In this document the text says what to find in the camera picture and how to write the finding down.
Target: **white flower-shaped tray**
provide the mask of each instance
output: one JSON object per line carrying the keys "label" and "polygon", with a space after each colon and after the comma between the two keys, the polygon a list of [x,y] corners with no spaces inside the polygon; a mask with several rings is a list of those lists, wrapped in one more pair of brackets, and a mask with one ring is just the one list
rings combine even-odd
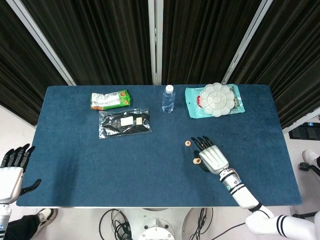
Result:
{"label": "white flower-shaped tray", "polygon": [[208,84],[200,92],[200,104],[206,114],[212,114],[214,117],[227,115],[235,106],[235,95],[229,87],[215,82]]}

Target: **teal package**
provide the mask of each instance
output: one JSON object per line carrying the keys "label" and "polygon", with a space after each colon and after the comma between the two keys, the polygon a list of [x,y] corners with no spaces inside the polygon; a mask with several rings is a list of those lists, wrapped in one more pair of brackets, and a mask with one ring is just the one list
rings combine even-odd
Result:
{"label": "teal package", "polygon": [[[230,90],[234,93],[234,107],[230,110],[229,114],[239,114],[244,113],[245,108],[241,100],[239,88],[235,84],[227,84]],[[211,114],[206,114],[204,109],[198,105],[198,97],[200,92],[205,89],[204,87],[198,88],[185,88],[185,103],[189,111],[190,118],[192,119],[202,119],[213,117]]]}

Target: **table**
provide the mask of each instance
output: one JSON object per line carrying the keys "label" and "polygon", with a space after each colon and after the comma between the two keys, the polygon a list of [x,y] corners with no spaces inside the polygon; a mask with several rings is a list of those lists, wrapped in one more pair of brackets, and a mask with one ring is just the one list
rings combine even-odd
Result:
{"label": "table", "polygon": [[[174,111],[162,112],[165,86],[51,86],[47,89],[19,206],[237,206],[219,176],[193,164],[191,137],[206,135],[220,148],[252,194],[266,206],[299,205],[301,196],[267,85],[238,85],[245,113],[191,119],[185,88],[175,85]],[[99,139],[91,93],[128,89],[130,107],[149,108],[152,132]]]}

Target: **bottle cap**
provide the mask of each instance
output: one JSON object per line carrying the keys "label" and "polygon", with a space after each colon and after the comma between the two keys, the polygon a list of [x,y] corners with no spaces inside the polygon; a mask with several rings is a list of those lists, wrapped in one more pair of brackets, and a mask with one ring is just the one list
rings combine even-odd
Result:
{"label": "bottle cap", "polygon": [[172,85],[167,85],[167,86],[165,87],[165,92],[166,92],[167,94],[172,94],[172,93],[174,92],[174,86],[172,86]]}

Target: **green snack package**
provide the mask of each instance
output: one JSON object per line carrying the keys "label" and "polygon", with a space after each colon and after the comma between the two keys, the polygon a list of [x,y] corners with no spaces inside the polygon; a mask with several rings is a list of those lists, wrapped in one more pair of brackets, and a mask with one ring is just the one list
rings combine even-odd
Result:
{"label": "green snack package", "polygon": [[127,90],[116,91],[108,94],[91,93],[91,109],[99,111],[125,107],[131,105],[131,98]]}

